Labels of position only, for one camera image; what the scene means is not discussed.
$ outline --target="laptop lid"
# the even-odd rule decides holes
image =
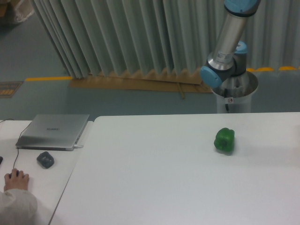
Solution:
[[[73,150],[87,114],[38,114],[16,143],[20,149]]]

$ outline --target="yellow floor line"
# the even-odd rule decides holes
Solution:
[[[262,71],[274,71],[271,67],[262,67],[258,69],[247,68],[248,72],[262,72]],[[297,70],[294,67],[280,67],[278,70]],[[25,81],[62,81],[62,80],[71,80],[70,76],[54,76],[54,77],[34,77],[34,78],[26,78]]]
[[[61,81],[61,80],[71,80],[70,76],[57,76],[57,77],[35,77],[26,78],[25,81]]]

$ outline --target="hand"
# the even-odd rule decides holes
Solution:
[[[10,190],[10,189],[21,189],[21,190],[28,190],[28,180],[29,175],[25,174],[21,170],[19,174],[17,175],[17,169],[13,169],[11,171],[11,178],[9,178],[9,173],[5,174],[4,176],[5,180],[5,186],[4,191]]]

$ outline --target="white sleeve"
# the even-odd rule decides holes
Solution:
[[[0,192],[0,224],[19,225],[37,211],[38,203],[29,191],[11,189]]]

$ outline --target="black cable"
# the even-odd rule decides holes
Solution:
[[[225,88],[225,90],[224,90],[224,98],[227,97],[227,93],[228,93],[228,90]],[[225,108],[226,108],[227,113],[229,113],[229,107],[228,107],[228,104],[225,104]]]
[[[20,136],[19,136],[18,140],[20,139],[20,137],[21,137],[21,135],[23,134],[23,132],[27,129],[27,127],[20,133]],[[17,148],[17,149],[18,149],[18,154],[17,154],[17,157],[15,158],[15,162],[17,161],[17,158],[18,158],[18,156],[19,156],[19,148]]]
[[[7,121],[7,120],[14,120],[14,119],[6,119],[6,120],[2,120],[0,123],[4,122],[4,121]]]
[[[17,161],[17,158],[18,158],[18,156],[19,156],[19,148],[17,148],[18,149],[18,154],[17,154],[17,157],[15,158],[15,162]]]

